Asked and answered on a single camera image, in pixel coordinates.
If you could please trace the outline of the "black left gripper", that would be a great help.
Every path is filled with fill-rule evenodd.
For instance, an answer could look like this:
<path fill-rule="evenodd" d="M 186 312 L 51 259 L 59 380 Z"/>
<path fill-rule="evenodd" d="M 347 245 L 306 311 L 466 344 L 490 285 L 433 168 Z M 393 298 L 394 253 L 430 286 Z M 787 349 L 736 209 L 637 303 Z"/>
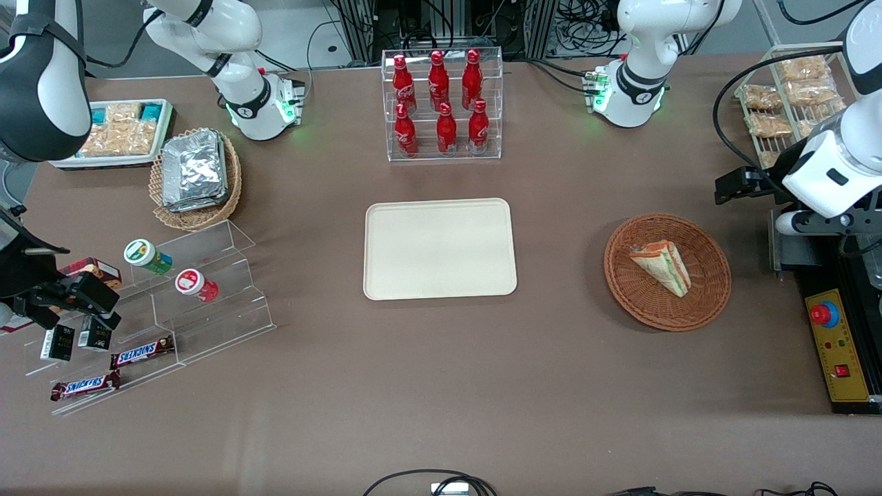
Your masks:
<path fill-rule="evenodd" d="M 715 180 L 715 204 L 721 206 L 744 194 L 751 198 L 772 196 L 778 205 L 794 202 L 794 195 L 783 184 L 785 176 L 787 172 L 778 167 L 738 167 L 730 176 Z"/>

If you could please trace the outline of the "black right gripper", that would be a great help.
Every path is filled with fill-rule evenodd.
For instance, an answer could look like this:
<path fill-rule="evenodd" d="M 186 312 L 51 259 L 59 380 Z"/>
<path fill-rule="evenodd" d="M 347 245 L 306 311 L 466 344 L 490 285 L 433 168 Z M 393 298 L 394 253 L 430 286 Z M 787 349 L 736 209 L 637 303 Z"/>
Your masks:
<path fill-rule="evenodd" d="M 63 309 L 88 317 L 89 333 L 112 333 L 119 326 L 122 317 L 114 310 L 119 299 L 117 292 L 89 272 L 72 277 L 57 273 L 20 289 L 2 290 L 2 304 L 42 329 L 53 329 Z"/>

